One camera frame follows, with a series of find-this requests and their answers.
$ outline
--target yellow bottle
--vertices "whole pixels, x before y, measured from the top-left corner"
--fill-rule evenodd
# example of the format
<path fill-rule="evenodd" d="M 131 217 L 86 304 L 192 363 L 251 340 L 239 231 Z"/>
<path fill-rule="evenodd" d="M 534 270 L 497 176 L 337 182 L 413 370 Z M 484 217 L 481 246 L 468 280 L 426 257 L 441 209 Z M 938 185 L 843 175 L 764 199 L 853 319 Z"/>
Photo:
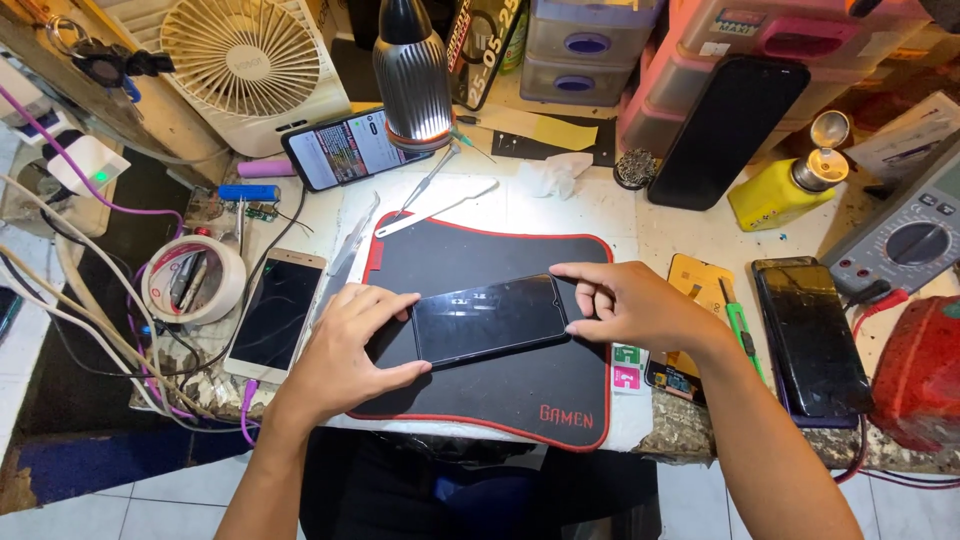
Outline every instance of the yellow bottle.
<path fill-rule="evenodd" d="M 775 229 L 833 198 L 833 187 L 843 182 L 850 171 L 847 160 L 831 150 L 846 138 L 850 125 L 846 121 L 846 116 L 838 111 L 825 112 L 813 122 L 810 130 L 814 142 L 821 146 L 819 149 L 805 159 L 774 161 L 758 175 L 730 190 L 727 200 L 740 229 L 746 232 Z M 839 128 L 844 125 L 846 128 L 839 136 Z"/>

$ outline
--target green utility knife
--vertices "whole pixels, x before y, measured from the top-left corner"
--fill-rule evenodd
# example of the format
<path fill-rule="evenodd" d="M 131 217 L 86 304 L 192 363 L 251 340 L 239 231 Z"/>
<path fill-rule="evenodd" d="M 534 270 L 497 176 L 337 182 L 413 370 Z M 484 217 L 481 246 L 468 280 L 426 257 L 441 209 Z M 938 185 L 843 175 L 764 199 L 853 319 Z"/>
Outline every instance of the green utility knife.
<path fill-rule="evenodd" d="M 727 318 L 730 319 L 730 328 L 740 342 L 740 346 L 743 347 L 743 352 L 754 363 L 754 369 L 760 375 L 760 380 L 766 383 L 760 360 L 756 357 L 754 338 L 750 335 L 750 329 L 747 328 L 747 318 L 743 316 L 743 307 L 736 301 L 736 295 L 733 294 L 733 283 L 727 278 L 720 278 L 720 290 L 723 291 L 723 298 L 727 301 Z"/>

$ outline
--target blue battery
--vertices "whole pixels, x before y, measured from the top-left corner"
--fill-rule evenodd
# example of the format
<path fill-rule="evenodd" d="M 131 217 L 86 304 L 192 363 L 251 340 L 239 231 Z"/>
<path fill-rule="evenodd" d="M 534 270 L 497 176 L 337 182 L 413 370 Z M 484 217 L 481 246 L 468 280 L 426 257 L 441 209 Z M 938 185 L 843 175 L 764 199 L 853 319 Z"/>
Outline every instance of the blue battery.
<path fill-rule="evenodd" d="M 261 201 L 275 203 L 280 200 L 280 188 L 270 184 L 227 184 L 217 188 L 223 201 Z"/>

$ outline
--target gold smartphone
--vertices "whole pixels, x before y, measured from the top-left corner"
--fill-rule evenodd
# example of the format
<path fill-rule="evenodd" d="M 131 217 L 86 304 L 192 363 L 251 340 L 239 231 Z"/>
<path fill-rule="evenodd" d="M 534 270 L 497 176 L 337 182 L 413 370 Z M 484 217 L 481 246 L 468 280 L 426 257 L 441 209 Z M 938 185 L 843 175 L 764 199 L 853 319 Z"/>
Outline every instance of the gold smartphone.
<path fill-rule="evenodd" d="M 280 384 L 300 354 L 326 260 L 274 248 L 260 267 L 224 371 Z"/>

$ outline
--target multimeter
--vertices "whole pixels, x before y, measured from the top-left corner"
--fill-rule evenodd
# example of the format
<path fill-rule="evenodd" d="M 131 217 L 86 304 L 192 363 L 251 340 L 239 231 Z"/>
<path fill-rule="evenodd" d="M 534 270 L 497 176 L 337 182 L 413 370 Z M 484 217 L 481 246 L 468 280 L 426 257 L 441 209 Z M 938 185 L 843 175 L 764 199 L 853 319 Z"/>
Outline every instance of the multimeter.
<path fill-rule="evenodd" d="M 876 280 L 913 293 L 960 259 L 960 131 L 934 149 L 884 206 L 826 255 L 837 288 Z"/>

